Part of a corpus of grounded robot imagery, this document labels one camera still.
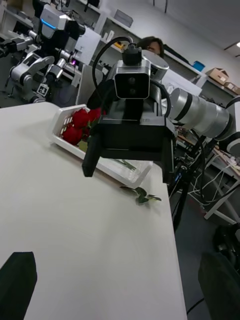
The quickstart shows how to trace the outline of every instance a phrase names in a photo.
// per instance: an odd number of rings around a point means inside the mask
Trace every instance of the ceiling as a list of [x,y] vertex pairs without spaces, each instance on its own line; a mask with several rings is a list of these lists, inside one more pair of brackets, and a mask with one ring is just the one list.
[[[166,0],[155,0],[160,10],[165,5]],[[240,42],[240,0],[168,0],[166,14],[221,49]],[[236,45],[227,51],[240,55]]]

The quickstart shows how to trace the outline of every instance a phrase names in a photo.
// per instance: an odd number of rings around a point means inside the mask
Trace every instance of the cardboard box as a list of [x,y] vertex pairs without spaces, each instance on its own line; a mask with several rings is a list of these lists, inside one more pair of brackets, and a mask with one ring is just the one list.
[[226,82],[226,83],[224,84],[224,87],[227,88],[227,89],[229,89],[229,90],[231,90],[231,91],[234,92],[235,94],[240,95],[240,88],[239,88],[237,85],[235,85],[234,83],[232,83],[232,82]]
[[224,84],[228,81],[229,75],[224,69],[221,68],[213,68],[206,72],[211,79],[218,82],[220,85],[224,86]]

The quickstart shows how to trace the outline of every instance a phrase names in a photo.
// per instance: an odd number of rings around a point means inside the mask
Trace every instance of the red rose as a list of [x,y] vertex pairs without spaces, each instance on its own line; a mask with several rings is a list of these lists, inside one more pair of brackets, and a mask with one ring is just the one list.
[[66,128],[66,131],[63,132],[62,138],[71,145],[76,146],[82,139],[83,130],[76,129],[74,126],[69,124]]
[[101,108],[93,109],[88,112],[89,121],[93,122],[95,119],[100,118],[101,116]]
[[86,127],[89,123],[89,120],[89,114],[84,109],[80,109],[72,116],[72,122],[77,129]]

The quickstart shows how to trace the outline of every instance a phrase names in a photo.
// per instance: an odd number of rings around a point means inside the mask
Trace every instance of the white wall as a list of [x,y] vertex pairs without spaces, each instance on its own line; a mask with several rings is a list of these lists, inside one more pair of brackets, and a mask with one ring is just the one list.
[[144,0],[103,0],[103,4],[111,10],[112,15],[119,9],[131,16],[131,29],[137,36],[161,38],[191,64],[196,60],[205,64],[204,72],[214,67],[224,68],[229,80],[240,86],[239,61]]

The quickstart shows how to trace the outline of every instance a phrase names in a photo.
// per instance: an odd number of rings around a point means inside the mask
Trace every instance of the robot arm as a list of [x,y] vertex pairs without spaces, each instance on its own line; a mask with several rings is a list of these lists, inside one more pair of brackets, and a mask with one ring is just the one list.
[[28,46],[35,43],[38,35],[30,30],[28,36],[25,38],[17,37],[13,39],[7,39],[0,44],[0,58],[7,57],[9,54],[15,52],[24,51]]
[[240,157],[240,97],[223,108],[178,88],[172,92],[170,100],[170,120],[219,141],[220,149]]

